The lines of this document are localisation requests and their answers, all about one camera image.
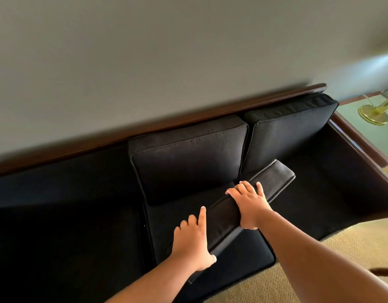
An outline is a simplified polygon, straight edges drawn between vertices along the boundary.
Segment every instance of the beige carpet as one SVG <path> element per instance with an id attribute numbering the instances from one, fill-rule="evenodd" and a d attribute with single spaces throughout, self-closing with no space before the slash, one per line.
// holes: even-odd
<path id="1" fill-rule="evenodd" d="M 324 244 L 363 267 L 388 267 L 388 219 L 354 225 Z M 279 264 L 206 301 L 207 303 L 299 302 Z"/>

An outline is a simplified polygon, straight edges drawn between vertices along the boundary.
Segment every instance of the gray wall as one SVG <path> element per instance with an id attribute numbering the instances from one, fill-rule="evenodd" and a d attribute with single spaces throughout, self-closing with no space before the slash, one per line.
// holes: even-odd
<path id="1" fill-rule="evenodd" d="M 299 82 L 388 86 L 388 0 L 0 0 L 0 158 Z"/>

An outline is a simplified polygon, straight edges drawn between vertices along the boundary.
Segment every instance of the hand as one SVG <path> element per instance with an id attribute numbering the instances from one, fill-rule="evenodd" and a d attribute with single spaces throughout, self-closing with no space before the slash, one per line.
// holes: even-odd
<path id="1" fill-rule="evenodd" d="M 235 199 L 240 210 L 240 226 L 244 229 L 257 229 L 260 217 L 273 212 L 264 196 L 263 187 L 257 182 L 257 193 L 246 181 L 240 181 L 235 188 L 229 188 L 226 194 Z"/>
<path id="2" fill-rule="evenodd" d="M 201 207 L 200 215 L 194 215 L 181 221 L 174 229 L 174 240 L 171 257 L 186 258 L 194 271 L 202 271 L 217 261 L 215 255 L 208 252 L 207 247 L 207 210 Z"/>

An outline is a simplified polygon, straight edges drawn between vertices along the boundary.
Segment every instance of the person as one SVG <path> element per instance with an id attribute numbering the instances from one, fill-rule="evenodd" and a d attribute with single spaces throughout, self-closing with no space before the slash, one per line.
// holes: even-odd
<path id="1" fill-rule="evenodd" d="M 313 239 L 274 212 L 263 188 L 246 181 L 226 192 L 240 209 L 240 225 L 259 229 L 273 248 L 301 302 L 388 302 L 388 285 L 368 270 Z M 174 230 L 171 255 L 160 265 L 121 290 L 108 303 L 169 303 L 198 270 L 216 261 L 207 250 L 206 209 Z"/>

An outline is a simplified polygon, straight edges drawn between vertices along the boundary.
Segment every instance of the gold lamp base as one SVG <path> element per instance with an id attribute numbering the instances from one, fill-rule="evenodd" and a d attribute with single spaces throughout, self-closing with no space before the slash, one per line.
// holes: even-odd
<path id="1" fill-rule="evenodd" d="M 386 112 L 379 113 L 375 106 L 364 105 L 358 109 L 359 115 L 369 123 L 375 125 L 384 125 L 388 123 L 388 114 Z"/>

